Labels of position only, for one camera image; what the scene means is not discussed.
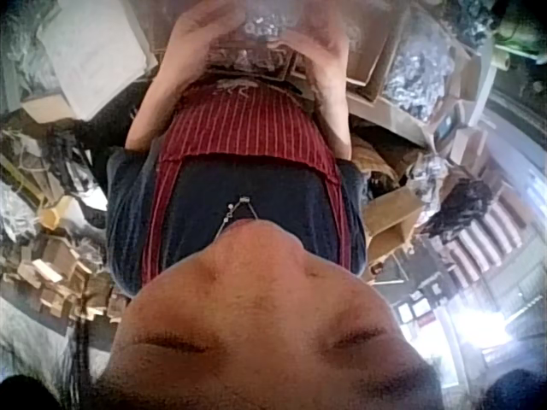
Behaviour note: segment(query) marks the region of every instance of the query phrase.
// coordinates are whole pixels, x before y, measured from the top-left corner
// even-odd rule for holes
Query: person
[[[268,47],[306,57],[316,122],[279,86],[203,79],[211,44],[245,19],[204,0],[178,19],[110,159],[109,260],[134,296],[99,380],[118,402],[438,406],[434,371],[359,279],[349,40],[336,2],[311,3],[313,19]]]

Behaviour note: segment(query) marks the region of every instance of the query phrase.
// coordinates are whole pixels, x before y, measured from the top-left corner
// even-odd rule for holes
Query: red striped apron
[[[262,83],[243,84],[246,86],[235,88],[204,85],[185,94],[158,158],[142,256],[143,285],[160,273],[163,223],[184,160],[207,154],[268,156],[314,169],[321,175],[331,203],[338,232],[338,263],[350,269],[349,226],[331,150],[290,95]]]

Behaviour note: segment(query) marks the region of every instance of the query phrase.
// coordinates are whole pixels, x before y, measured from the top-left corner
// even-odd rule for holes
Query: skin
[[[269,46],[306,56],[325,140],[350,159],[347,37],[334,2],[310,2],[314,20]],[[243,21],[230,0],[179,18],[127,149],[162,135],[209,46]],[[263,220],[229,226],[141,290],[95,392],[97,408],[438,408],[434,372],[381,296]]]
[[[435,377],[374,289],[258,220],[138,294],[100,385],[166,408],[428,408]]]

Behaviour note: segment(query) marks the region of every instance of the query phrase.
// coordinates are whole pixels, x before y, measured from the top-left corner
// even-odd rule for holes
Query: dark t-shirt
[[[117,150],[109,160],[107,221],[110,269],[129,296],[138,293],[148,236],[161,141],[150,153]],[[349,161],[337,161],[350,223],[351,271],[366,262],[360,214],[363,178]],[[326,188],[316,171],[265,157],[205,155],[185,162],[162,231],[160,271],[211,244],[230,203],[248,196],[258,217],[297,236],[309,252],[338,262],[338,234]],[[233,220],[252,218],[241,207]]]

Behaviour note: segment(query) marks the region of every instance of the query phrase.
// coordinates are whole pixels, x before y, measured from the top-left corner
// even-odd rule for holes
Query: hand
[[[269,45],[276,48],[284,44],[304,56],[308,81],[321,104],[345,99],[350,41],[336,3],[309,1],[302,28],[298,32],[285,30],[279,41]]]
[[[202,0],[177,20],[156,81],[184,90],[199,79],[210,45],[243,24],[244,9],[233,0]]]

